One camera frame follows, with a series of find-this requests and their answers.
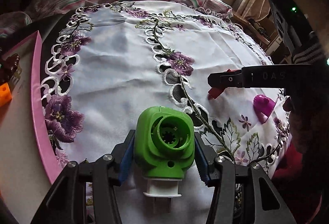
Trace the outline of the green plastic round housing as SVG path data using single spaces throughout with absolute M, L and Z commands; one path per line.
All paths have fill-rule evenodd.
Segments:
M 144 195 L 150 198 L 176 198 L 179 183 L 195 157 L 192 119 L 167 107 L 144 110 L 137 122 L 134 160 L 147 180 Z

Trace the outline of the orange plastic block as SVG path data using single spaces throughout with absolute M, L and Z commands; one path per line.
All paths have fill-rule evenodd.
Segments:
M 6 82 L 0 86 L 0 107 L 3 107 L 12 100 L 9 84 Z

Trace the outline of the white embroidered floral tablecloth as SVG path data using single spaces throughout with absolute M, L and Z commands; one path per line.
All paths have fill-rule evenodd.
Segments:
M 92 162 L 122 142 L 149 107 L 188 114 L 214 150 L 238 165 L 259 159 L 272 176 L 291 136 L 281 89 L 228 88 L 208 95 L 213 72 L 271 65 L 240 28 L 178 3 L 114 2 L 80 7 L 42 45 L 41 101 L 61 167 Z M 265 124 L 253 109 L 263 94 L 277 104 Z

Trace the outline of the magenta plastic figure toy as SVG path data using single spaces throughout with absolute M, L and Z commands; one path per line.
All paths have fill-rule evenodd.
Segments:
M 254 112 L 261 124 L 265 124 L 269 117 L 271 116 L 276 104 L 277 104 L 278 98 L 275 100 L 272 100 L 271 98 L 259 94 L 256 95 L 253 99 L 253 109 Z

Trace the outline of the red plastic block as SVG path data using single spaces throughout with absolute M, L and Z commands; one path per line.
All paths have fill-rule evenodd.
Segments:
M 226 70 L 224 72 L 214 72 L 207 77 L 207 83 L 210 86 L 208 95 L 212 99 L 217 99 L 228 87 L 237 87 L 237 81 L 241 70 Z

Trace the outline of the pink shallow tray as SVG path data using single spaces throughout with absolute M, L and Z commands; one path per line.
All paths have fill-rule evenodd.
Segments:
M 42 38 L 34 32 L 13 47 L 20 72 L 12 100 L 1 107 L 1 201 L 19 223 L 30 223 L 61 172 L 47 136 L 41 104 Z

